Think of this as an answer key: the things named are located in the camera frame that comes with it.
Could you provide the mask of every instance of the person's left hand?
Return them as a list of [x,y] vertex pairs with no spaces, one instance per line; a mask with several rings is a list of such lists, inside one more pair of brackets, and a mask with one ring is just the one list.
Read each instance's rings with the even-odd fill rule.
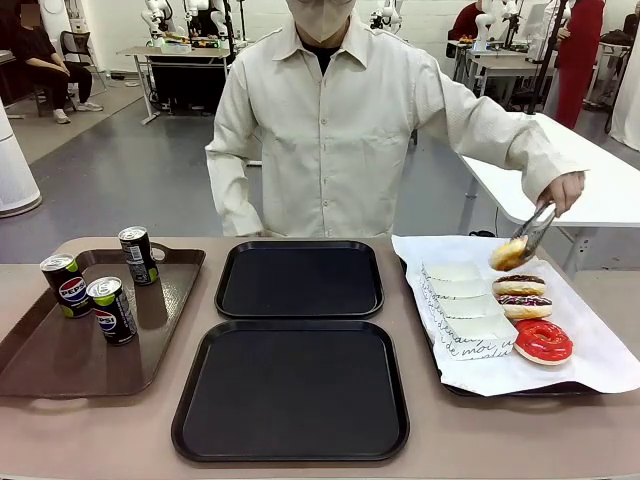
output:
[[540,194],[536,207],[553,202],[556,217],[569,210],[584,190],[584,172],[571,172],[554,179]]

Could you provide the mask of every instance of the black pants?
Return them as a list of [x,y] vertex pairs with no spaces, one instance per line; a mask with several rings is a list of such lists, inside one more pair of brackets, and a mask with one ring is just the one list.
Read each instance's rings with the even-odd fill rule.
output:
[[53,108],[56,109],[64,108],[67,87],[70,83],[78,84],[78,96],[81,103],[86,102],[91,95],[91,84],[93,83],[91,72],[77,63],[64,62],[64,64],[71,76],[49,67],[25,65],[27,76],[33,83],[48,87],[53,91]]

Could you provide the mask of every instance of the pepsi can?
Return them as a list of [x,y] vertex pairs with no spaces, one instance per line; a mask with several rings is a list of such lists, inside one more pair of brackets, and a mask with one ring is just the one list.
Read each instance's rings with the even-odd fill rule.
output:
[[83,317],[91,311],[87,284],[73,255],[52,255],[40,264],[65,317]]
[[133,281],[138,285],[151,285],[158,278],[158,266],[151,255],[149,234],[144,227],[125,228],[118,234],[122,251],[129,264]]
[[108,343],[124,345],[136,336],[138,328],[119,278],[94,280],[87,287],[87,295],[91,298],[96,320]]

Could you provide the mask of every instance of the glazed donut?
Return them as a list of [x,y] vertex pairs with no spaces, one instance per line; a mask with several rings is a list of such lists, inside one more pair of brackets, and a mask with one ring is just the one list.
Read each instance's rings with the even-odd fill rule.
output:
[[504,308],[504,314],[509,320],[544,318],[551,315],[552,302],[545,297],[500,295],[498,303]]
[[519,267],[524,263],[522,254],[526,246],[527,237],[514,238],[493,251],[489,259],[489,265],[494,270],[503,272]]
[[560,365],[573,352],[566,333],[546,320],[522,320],[516,323],[518,338],[514,348],[527,360],[543,365]]
[[544,280],[535,275],[509,275],[493,282],[496,295],[544,295]]

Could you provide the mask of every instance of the metal tongs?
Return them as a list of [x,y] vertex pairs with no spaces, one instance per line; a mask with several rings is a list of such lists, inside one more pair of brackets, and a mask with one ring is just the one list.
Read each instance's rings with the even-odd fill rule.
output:
[[[543,214],[547,214],[548,216],[543,217],[544,220],[538,221]],[[522,264],[533,258],[538,245],[540,245],[540,242],[542,241],[542,237],[544,237],[544,234],[551,226],[551,222],[553,222],[554,218],[556,218],[556,205],[555,203],[547,203],[539,207],[533,216],[513,233],[511,240],[522,237],[527,239],[524,252],[522,252],[522,255],[520,256]]]

